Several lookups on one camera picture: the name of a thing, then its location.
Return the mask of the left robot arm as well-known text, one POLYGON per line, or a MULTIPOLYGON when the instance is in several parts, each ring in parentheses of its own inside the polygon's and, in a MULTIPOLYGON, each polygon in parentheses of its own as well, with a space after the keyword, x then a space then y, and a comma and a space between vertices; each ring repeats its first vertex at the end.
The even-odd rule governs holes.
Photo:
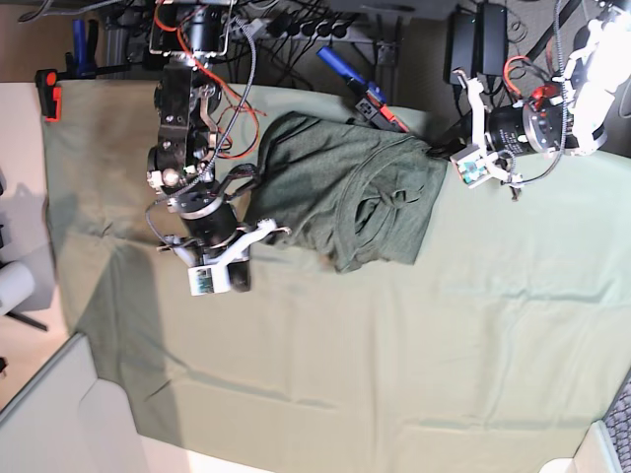
POLYGON ((513 63, 532 67, 526 55, 507 59, 502 82, 515 103, 490 110, 484 87, 463 69, 454 74, 470 112, 432 147, 432 158, 449 161, 460 180, 475 188, 491 180, 522 189, 548 177, 565 156, 588 156, 606 139, 604 122, 618 89, 630 81, 630 4, 602 1, 599 14, 579 32, 575 49, 543 75, 542 84, 524 95, 512 82, 513 63))

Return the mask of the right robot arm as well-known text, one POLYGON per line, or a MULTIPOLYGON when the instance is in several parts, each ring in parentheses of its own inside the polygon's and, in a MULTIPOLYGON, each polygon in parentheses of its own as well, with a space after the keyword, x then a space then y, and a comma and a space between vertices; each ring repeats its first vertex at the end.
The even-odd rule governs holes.
POLYGON ((166 59, 154 93, 160 124, 157 144, 148 153, 147 182, 158 204, 175 213, 186 236, 156 232, 163 251, 187 267, 194 296, 244 293, 251 286, 250 249, 281 231, 272 219, 240 221, 234 200, 260 182, 259 169, 236 156, 223 178, 215 166, 231 158, 230 134, 244 112, 259 117, 247 101, 212 72, 212 63, 229 50, 231 36, 254 39, 234 13, 233 1, 158 1, 148 49, 166 59))

